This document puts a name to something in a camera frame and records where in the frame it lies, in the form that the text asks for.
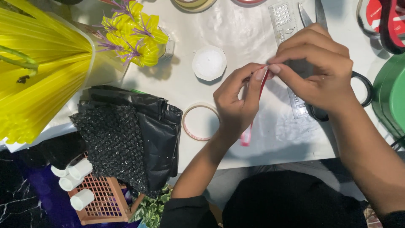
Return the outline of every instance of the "black sleeve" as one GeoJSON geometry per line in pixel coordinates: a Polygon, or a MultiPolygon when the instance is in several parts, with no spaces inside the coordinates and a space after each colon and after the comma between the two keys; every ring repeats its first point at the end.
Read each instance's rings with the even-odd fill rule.
{"type": "Polygon", "coordinates": [[[160,228],[218,227],[204,196],[170,199],[162,213],[160,228]]]}
{"type": "Polygon", "coordinates": [[[387,214],[380,222],[384,228],[405,227],[405,211],[395,211],[387,214]]]}

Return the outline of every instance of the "plastic ruler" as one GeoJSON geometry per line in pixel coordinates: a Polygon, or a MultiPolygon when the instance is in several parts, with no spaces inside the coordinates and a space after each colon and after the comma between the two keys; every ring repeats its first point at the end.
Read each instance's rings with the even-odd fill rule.
{"type": "MultiPolygon", "coordinates": [[[[269,6],[271,23],[273,24],[278,46],[298,31],[293,7],[296,5],[297,4],[293,5],[293,1],[283,1],[269,6]]],[[[307,108],[305,107],[305,102],[297,97],[290,88],[287,90],[294,119],[309,116],[307,108]]]]}

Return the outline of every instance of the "black bubble wrap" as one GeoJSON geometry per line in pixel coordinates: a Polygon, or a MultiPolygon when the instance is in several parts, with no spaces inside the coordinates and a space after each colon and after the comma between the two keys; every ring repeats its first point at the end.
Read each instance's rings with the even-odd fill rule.
{"type": "Polygon", "coordinates": [[[101,106],[70,119],[86,141],[93,176],[113,176],[155,197],[158,191],[148,190],[143,137],[135,114],[130,106],[101,106]]]}

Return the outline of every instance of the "basket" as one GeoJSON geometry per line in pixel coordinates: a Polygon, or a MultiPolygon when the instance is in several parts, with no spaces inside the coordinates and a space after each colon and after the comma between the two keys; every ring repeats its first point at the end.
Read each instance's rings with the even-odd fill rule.
{"type": "Polygon", "coordinates": [[[121,186],[114,177],[93,177],[90,173],[79,186],[68,192],[69,197],[85,188],[94,193],[94,201],[83,210],[76,211],[82,225],[128,222],[132,217],[121,186]]]}

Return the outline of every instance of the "table surface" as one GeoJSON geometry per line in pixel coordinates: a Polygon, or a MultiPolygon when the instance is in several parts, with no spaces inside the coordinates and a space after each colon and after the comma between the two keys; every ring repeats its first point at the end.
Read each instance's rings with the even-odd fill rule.
{"type": "MultiPolygon", "coordinates": [[[[185,111],[197,102],[214,105],[212,94],[235,69],[249,63],[265,63],[272,57],[277,44],[268,7],[277,0],[266,0],[255,7],[243,7],[231,0],[218,0],[201,13],[187,13],[169,0],[141,0],[143,11],[160,16],[159,25],[176,41],[174,56],[154,67],[140,68],[131,64],[124,79],[112,85],[137,89],[164,97],[169,103],[185,111]],[[199,80],[192,70],[195,52],[205,45],[222,48],[227,68],[218,80],[207,83],[199,80]]],[[[297,3],[294,12],[297,26],[303,28],[297,3]]],[[[315,21],[313,0],[301,1],[315,21]]],[[[332,38],[350,50],[353,70],[374,81],[378,71],[390,57],[381,46],[370,42],[356,22],[357,1],[322,1],[329,33],[332,38]]],[[[101,10],[111,6],[94,0],[84,0],[72,7],[72,16],[85,24],[98,24],[101,10]]],[[[352,82],[358,98],[365,97],[365,88],[352,82]]],[[[367,114],[388,143],[393,141],[379,123],[372,107],[367,114]]],[[[195,141],[185,133],[180,137],[179,173],[183,172],[205,142],[195,141]]],[[[295,120],[292,114],[287,86],[278,78],[269,80],[262,93],[260,110],[254,120],[249,147],[235,143],[227,152],[218,169],[268,165],[294,161],[326,159],[337,156],[336,142],[328,123],[318,123],[310,117],[295,120]]]]}

